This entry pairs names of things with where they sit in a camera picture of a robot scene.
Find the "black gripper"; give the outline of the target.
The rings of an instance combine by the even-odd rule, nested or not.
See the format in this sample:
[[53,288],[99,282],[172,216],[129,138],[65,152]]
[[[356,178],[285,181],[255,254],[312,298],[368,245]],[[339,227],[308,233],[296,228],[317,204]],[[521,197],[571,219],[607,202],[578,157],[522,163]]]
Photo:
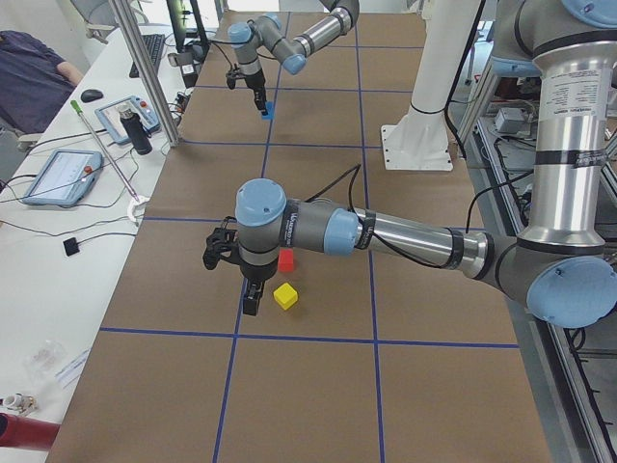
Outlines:
[[257,316],[263,294],[263,283],[271,279],[278,271],[278,263],[272,261],[266,265],[240,264],[242,275],[248,280],[242,301],[244,315]]
[[260,69],[252,74],[245,75],[245,82],[248,88],[254,91],[254,101],[257,110],[261,115],[267,114],[267,95],[265,91],[265,76]]

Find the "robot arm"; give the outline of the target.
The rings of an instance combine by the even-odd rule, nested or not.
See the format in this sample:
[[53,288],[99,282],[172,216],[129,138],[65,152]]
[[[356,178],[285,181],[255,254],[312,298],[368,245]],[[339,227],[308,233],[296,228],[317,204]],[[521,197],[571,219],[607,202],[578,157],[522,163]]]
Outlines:
[[257,178],[236,196],[232,259],[247,278],[242,309],[257,313],[279,250],[331,256],[369,249],[453,269],[493,286],[537,318],[582,328],[611,312],[616,273],[595,229],[608,90],[616,65],[612,1],[502,1],[493,55],[529,60],[542,88],[531,209],[514,237],[461,232],[355,209],[286,197]]
[[279,18],[271,13],[228,27],[228,42],[237,59],[226,74],[228,87],[233,90],[238,81],[243,81],[253,91],[254,103],[262,118],[273,117],[273,104],[267,100],[266,79],[259,56],[261,47],[266,48],[287,73],[296,75],[311,55],[356,26],[360,14],[357,1],[324,1],[322,5],[328,14],[293,38],[285,36]]

